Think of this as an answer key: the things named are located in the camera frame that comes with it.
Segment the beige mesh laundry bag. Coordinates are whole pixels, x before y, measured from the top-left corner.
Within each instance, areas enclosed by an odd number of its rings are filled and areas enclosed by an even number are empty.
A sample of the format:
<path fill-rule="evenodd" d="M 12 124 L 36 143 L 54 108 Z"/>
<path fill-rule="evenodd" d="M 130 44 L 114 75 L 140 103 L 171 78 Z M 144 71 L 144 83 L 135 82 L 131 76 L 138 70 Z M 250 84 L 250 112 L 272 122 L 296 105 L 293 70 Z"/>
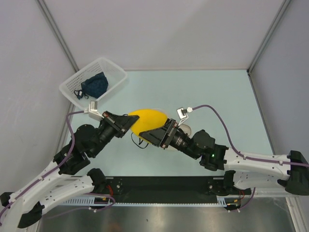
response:
<path fill-rule="evenodd" d="M 161 113 L 163 113 L 167 118 L 169 118 L 169 115 L 166 111 L 159 109 L 159 108 L 152 108 L 152 110 L 155 111 L 159 111 Z M 188 136 L 191 136 L 192 130 L 191 127 L 186 125 L 186 124 L 181 124 L 180 125 L 180 129 L 182 129 Z M 170 151 L 176 151 L 177 149 L 173 148 L 171 145 L 169 145 L 166 150 L 170 150 Z"/>

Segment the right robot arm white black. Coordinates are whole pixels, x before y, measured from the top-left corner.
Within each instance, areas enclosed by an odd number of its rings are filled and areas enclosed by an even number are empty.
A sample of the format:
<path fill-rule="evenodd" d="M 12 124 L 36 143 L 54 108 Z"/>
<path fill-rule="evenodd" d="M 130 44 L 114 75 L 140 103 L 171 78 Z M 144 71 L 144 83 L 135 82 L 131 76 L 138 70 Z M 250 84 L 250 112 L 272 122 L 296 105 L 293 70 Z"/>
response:
<path fill-rule="evenodd" d="M 294 195 L 309 194 L 309 163 L 299 151 L 272 156 L 240 152 L 233 146 L 216 144 L 205 130 L 189 136 L 173 119 L 157 128 L 142 129 L 138 136 L 162 149 L 173 147 L 205 169 L 224 171 L 223 189 L 228 194 L 271 185 Z"/>

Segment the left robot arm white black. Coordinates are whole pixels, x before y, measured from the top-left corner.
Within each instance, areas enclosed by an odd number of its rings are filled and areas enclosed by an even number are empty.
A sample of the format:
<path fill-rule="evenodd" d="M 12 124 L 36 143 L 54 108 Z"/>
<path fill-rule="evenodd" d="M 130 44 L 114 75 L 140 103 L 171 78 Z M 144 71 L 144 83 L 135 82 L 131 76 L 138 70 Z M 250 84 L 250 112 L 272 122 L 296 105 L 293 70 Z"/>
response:
<path fill-rule="evenodd" d="M 139 120 L 137 115 L 115 115 L 108 111 L 83 110 L 99 121 L 97 128 L 81 125 L 76 131 L 68 125 L 70 143 L 64 146 L 44 170 L 16 192 L 4 192 L 0 202 L 0 230 L 15 232 L 39 221 L 49 210 L 64 201 L 82 194 L 101 194 L 107 187 L 106 176 L 99 168 L 91 169 L 77 180 L 57 187 L 90 164 L 100 151 L 113 139 L 122 138 Z"/>

